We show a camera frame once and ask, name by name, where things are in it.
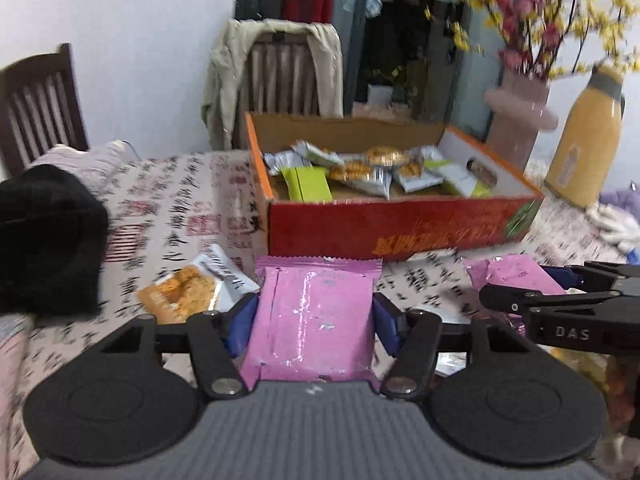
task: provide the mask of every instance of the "tablecloth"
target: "tablecloth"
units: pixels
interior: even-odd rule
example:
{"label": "tablecloth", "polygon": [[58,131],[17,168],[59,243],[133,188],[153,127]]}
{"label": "tablecloth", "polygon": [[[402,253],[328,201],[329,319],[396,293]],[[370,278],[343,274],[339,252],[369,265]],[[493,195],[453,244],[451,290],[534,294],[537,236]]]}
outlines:
{"label": "tablecloth", "polygon": [[[143,312],[135,292],[219,243],[252,275],[255,255],[265,252],[258,228],[254,176],[246,152],[213,152],[124,164],[101,200],[111,215],[101,277],[101,314],[90,322],[35,329],[18,388],[10,434],[10,476],[19,478],[37,462],[22,424],[22,403],[31,389],[83,349]],[[461,258],[529,253],[541,263],[561,266],[584,260],[622,261],[604,244],[578,210],[547,195],[529,234],[519,244],[484,250],[435,251],[407,262],[387,264],[377,289],[399,308],[423,307],[445,322],[467,322],[481,310]],[[376,345],[374,371],[391,363]],[[193,383],[185,355],[165,366]]]}

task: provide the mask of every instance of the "beige jacket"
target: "beige jacket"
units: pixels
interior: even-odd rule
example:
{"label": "beige jacket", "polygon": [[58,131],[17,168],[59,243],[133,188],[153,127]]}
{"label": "beige jacket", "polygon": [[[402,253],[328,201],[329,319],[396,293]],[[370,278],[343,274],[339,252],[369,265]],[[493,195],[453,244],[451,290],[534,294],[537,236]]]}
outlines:
{"label": "beige jacket", "polygon": [[213,47],[207,69],[201,117],[209,131],[212,150],[230,150],[236,117],[238,87],[247,56],[263,33],[307,32],[318,82],[319,113],[342,117],[342,51],[332,25],[283,20],[229,20]]}

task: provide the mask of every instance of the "pink snack package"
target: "pink snack package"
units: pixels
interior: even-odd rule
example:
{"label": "pink snack package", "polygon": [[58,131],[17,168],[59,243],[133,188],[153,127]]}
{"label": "pink snack package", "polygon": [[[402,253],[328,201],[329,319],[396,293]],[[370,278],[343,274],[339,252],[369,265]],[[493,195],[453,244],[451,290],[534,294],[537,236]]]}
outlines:
{"label": "pink snack package", "polygon": [[[507,254],[495,256],[491,260],[462,260],[466,272],[475,290],[480,290],[487,283],[494,285],[515,286],[539,290],[545,295],[565,294],[556,280],[549,276],[531,256],[526,254]],[[476,317],[495,317],[510,325],[524,335],[525,326],[522,317],[517,314],[504,314],[483,309]]]}
{"label": "pink snack package", "polygon": [[381,260],[258,258],[264,280],[244,362],[258,380],[375,380],[371,312]]}

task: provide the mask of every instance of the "yellow thermos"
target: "yellow thermos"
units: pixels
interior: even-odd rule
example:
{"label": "yellow thermos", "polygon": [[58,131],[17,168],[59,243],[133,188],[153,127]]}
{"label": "yellow thermos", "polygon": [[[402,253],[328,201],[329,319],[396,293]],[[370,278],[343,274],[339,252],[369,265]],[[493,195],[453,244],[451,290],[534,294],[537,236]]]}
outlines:
{"label": "yellow thermos", "polygon": [[596,202],[620,143],[623,111],[622,76],[608,66],[594,68],[546,174],[554,194],[582,208]]}

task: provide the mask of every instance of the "gray ribbed surface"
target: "gray ribbed surface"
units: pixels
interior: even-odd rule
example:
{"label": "gray ribbed surface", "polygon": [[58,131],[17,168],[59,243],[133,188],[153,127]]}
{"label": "gray ribbed surface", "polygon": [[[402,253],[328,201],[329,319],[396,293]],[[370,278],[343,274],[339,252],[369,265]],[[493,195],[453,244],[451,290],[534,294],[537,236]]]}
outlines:
{"label": "gray ribbed surface", "polygon": [[71,468],[45,460],[23,480],[603,480],[583,462],[515,471],[456,451],[417,406],[367,383],[261,383],[212,403],[178,446],[137,464]]}

